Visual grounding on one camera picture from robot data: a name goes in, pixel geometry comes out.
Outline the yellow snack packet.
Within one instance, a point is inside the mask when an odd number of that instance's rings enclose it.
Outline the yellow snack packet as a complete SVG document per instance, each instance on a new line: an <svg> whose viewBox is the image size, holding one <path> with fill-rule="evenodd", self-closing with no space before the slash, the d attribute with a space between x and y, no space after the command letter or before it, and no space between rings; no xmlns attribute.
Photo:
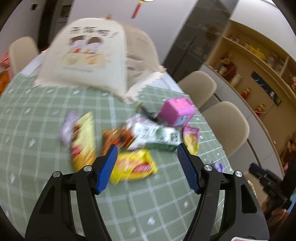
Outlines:
<svg viewBox="0 0 296 241"><path fill-rule="evenodd" d="M148 149L121 152L109 180L113 185L117 185L120 181L140 180L157 172L158 167Z"/></svg>

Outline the yellow pink snack bar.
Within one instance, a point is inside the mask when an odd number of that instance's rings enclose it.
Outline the yellow pink snack bar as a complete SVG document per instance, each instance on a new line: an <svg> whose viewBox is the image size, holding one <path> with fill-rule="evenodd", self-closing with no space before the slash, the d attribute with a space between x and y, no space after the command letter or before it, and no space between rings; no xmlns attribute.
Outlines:
<svg viewBox="0 0 296 241"><path fill-rule="evenodd" d="M183 128L183 141L191 155L197 156L199 151L200 129L193 126Z"/></svg>

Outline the orange red snack packet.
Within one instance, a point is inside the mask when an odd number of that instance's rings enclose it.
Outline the orange red snack packet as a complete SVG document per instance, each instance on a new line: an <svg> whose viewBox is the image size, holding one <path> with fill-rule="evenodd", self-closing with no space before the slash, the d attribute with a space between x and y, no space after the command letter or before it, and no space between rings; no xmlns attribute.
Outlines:
<svg viewBox="0 0 296 241"><path fill-rule="evenodd" d="M126 127L105 130L102 133L102 136L104 139L102 155L107 153L111 145L117 146L118 149L127 149L134 141L134 135L131 130Z"/></svg>

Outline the green white snack packet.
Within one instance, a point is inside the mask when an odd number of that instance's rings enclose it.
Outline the green white snack packet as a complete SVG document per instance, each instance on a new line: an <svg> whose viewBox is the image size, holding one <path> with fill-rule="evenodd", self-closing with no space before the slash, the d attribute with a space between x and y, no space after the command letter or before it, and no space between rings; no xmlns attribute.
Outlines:
<svg viewBox="0 0 296 241"><path fill-rule="evenodd" d="M142 118L139 114L126 121L125 127L131 132L132 140L126 149L149 149L173 152L182 143L180 131Z"/></svg>

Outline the purple toy carriage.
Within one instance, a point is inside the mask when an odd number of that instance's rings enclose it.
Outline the purple toy carriage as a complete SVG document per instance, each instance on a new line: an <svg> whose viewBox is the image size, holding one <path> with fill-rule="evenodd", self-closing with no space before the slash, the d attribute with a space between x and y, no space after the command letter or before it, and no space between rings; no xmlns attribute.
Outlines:
<svg viewBox="0 0 296 241"><path fill-rule="evenodd" d="M211 161L210 165L214 167L218 172L223 173L224 165L220 161Z"/></svg>

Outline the middle beige chair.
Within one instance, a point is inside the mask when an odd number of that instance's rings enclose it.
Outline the middle beige chair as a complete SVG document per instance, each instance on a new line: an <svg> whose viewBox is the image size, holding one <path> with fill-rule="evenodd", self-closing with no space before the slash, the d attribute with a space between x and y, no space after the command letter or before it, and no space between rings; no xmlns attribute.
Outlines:
<svg viewBox="0 0 296 241"><path fill-rule="evenodd" d="M231 157L248 139L250 127L239 108L229 101L215 104L202 112L203 117Z"/></svg>

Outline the pink translucent wrapper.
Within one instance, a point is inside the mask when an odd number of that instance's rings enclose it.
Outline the pink translucent wrapper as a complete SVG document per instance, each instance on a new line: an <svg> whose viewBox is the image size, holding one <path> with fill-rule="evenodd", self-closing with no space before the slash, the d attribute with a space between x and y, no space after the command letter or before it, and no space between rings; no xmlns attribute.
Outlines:
<svg viewBox="0 0 296 241"><path fill-rule="evenodd" d="M59 141L64 147L70 147L72 143L73 126L80 119L80 117L81 115L75 111L71 111L66 116L59 132Z"/></svg>

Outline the black power outlet strip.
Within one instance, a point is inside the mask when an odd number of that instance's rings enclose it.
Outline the black power outlet strip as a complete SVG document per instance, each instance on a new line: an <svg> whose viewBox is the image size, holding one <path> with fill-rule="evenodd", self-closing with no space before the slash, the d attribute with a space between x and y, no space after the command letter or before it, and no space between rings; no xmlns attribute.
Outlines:
<svg viewBox="0 0 296 241"><path fill-rule="evenodd" d="M252 72L251 78L269 95L276 106L279 106L282 103L282 100L278 97L274 90L255 71Z"/></svg>

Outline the red figurine on counter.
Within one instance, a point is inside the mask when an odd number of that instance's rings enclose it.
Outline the red figurine on counter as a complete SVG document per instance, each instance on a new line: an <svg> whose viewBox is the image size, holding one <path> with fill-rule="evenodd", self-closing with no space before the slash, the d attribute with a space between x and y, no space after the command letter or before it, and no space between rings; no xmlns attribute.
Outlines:
<svg viewBox="0 0 296 241"><path fill-rule="evenodd" d="M243 98L244 100L247 100L248 97L250 96L250 94L251 94L251 89L250 89L250 88L246 88L245 90L243 90L243 91L241 92L241 96L242 96L242 98Z"/></svg>

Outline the pink toy box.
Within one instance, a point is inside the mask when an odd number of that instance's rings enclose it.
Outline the pink toy box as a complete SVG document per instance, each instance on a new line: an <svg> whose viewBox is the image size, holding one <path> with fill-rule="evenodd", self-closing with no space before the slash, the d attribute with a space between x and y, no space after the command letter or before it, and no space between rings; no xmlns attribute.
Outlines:
<svg viewBox="0 0 296 241"><path fill-rule="evenodd" d="M159 118L168 125L186 125L195 114L194 104L185 97L167 99L159 112Z"/></svg>

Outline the yellow cup with lid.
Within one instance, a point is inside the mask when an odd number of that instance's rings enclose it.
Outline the yellow cup with lid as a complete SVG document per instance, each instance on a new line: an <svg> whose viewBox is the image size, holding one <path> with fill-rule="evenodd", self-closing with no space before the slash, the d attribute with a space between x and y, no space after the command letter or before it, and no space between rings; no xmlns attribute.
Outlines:
<svg viewBox="0 0 296 241"><path fill-rule="evenodd" d="M229 81L229 83L232 87L236 87L240 81L241 81L241 75L235 74L234 77Z"/></svg>

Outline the far beige chair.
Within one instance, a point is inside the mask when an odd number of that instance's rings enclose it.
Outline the far beige chair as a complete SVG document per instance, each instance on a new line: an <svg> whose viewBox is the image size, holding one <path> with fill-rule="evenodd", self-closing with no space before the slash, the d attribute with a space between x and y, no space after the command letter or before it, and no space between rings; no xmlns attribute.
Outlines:
<svg viewBox="0 0 296 241"><path fill-rule="evenodd" d="M214 95L217 83L203 71L194 71L178 82L182 91L189 95L193 104L201 108Z"/></svg>

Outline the mesh food cover tent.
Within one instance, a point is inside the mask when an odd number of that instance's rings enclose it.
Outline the mesh food cover tent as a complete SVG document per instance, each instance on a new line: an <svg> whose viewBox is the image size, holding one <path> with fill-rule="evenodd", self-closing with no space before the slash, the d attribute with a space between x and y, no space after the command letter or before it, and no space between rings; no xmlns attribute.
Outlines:
<svg viewBox="0 0 296 241"><path fill-rule="evenodd" d="M105 18L83 18L55 36L34 84L98 88L133 103L165 71L144 31Z"/></svg>

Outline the red chinese knot ornament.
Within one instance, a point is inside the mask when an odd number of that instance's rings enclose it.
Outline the red chinese knot ornament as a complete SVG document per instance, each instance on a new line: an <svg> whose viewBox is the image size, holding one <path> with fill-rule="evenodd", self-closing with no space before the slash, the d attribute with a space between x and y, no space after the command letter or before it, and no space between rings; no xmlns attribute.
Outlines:
<svg viewBox="0 0 296 241"><path fill-rule="evenodd" d="M136 7L134 8L134 10L132 12L131 18L132 19L136 18L136 16L137 16L137 14L138 14L138 12L139 12L139 10L140 10L143 3L150 3L150 2L153 2L153 1L154 0L141 0L141 1L138 1Z"/></svg>

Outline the wooden wall shelf unit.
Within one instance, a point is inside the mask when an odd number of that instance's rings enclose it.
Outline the wooden wall shelf unit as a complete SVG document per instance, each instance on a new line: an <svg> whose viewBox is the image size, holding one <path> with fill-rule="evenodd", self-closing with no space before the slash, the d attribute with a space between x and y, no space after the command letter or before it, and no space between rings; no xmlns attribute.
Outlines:
<svg viewBox="0 0 296 241"><path fill-rule="evenodd" d="M235 104L250 127L248 142L262 164L280 163L295 133L295 60L265 35L235 21L204 28L215 46L202 70L217 97Z"/></svg>

